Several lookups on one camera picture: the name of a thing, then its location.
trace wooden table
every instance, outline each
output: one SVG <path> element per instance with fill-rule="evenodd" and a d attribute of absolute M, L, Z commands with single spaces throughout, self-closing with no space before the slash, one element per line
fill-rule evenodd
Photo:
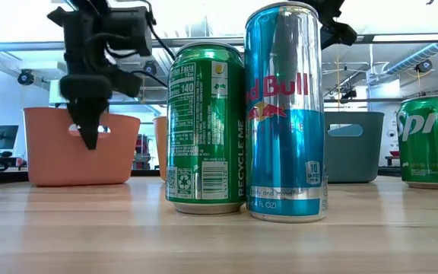
<path fill-rule="evenodd" d="M 0 185 L 0 273 L 438 274 L 438 191 L 398 178 L 331 185 L 328 217 L 296 225 L 184 215 L 163 190 Z"/>

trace red bull can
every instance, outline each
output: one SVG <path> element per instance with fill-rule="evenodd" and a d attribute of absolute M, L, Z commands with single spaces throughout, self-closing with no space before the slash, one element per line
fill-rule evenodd
<path fill-rule="evenodd" d="M 246 23 L 246 194 L 255 218 L 325 217 L 321 26 L 299 2 L 265 6 Z"/>

